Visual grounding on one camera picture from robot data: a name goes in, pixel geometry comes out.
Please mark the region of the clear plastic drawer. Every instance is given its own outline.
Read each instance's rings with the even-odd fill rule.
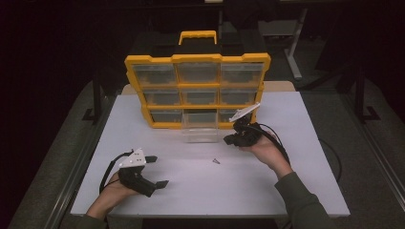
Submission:
[[[133,65],[132,68],[141,87],[177,85],[173,64]]]
[[[148,105],[180,105],[177,89],[145,89],[143,94]]]
[[[217,104],[217,89],[181,89],[182,104],[213,105]]]
[[[257,89],[220,89],[220,103],[223,105],[253,105]]]
[[[229,122],[229,118],[236,114],[237,109],[220,109],[220,122]],[[251,113],[246,115],[247,119],[251,118]]]
[[[221,64],[221,85],[257,87],[263,67],[263,63]]]
[[[181,122],[181,110],[150,110],[154,122]]]
[[[187,62],[177,64],[180,83],[215,83],[218,82],[219,64],[212,62]]]
[[[217,110],[183,110],[181,132],[185,142],[217,142]]]

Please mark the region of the person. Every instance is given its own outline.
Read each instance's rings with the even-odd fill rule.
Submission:
[[[278,177],[275,187],[285,202],[294,229],[336,228],[318,197],[309,192],[281,152],[269,139],[262,135],[253,146],[239,147],[239,149],[244,152],[251,152],[274,171]],[[104,219],[107,214],[124,199],[137,194],[119,182],[117,173],[112,176],[110,182],[112,183],[104,188],[77,228],[106,228],[107,224]]]

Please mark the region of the white plastic component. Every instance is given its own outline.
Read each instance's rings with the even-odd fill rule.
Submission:
[[[243,108],[241,110],[238,110],[236,112],[236,114],[234,114],[232,117],[229,118],[229,122],[238,120],[239,118],[249,114],[250,112],[252,112],[253,110],[255,110],[258,107],[260,107],[260,102],[257,102],[256,104]]]
[[[135,166],[143,166],[146,164],[145,155],[141,148],[135,150],[131,155],[119,163],[119,168],[129,168]]]

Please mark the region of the yellow handle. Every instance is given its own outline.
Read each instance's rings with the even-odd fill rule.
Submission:
[[[208,38],[213,37],[214,43],[217,44],[217,33],[215,31],[182,31],[180,34],[179,45],[183,38]]]

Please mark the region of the wearable hand device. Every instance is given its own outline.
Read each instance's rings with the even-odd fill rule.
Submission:
[[[117,160],[123,156],[128,156],[125,160],[119,163],[118,177],[119,181],[127,188],[137,191],[140,194],[151,197],[157,189],[165,188],[169,180],[159,181],[152,183],[151,181],[143,178],[141,172],[145,168],[146,163],[152,163],[157,161],[157,156],[145,156],[141,148],[132,150],[131,152],[124,153],[117,156],[110,162],[107,171],[100,183],[99,192],[101,193],[106,187],[105,181],[110,175],[111,170],[116,164]]]
[[[260,137],[264,135],[277,147],[277,149],[281,152],[281,154],[289,164],[289,158],[286,149],[283,147],[283,144],[281,143],[281,140],[277,136],[277,134],[267,125],[257,122],[250,123],[250,119],[247,118],[247,114],[258,108],[259,106],[260,103],[256,103],[253,106],[238,110],[233,117],[229,118],[229,121],[235,121],[235,123],[233,124],[233,129],[236,131],[236,133],[224,137],[225,143],[227,145],[233,144],[235,146],[248,147],[256,144]],[[268,127],[274,133],[277,139],[268,132],[264,131],[261,126]]]

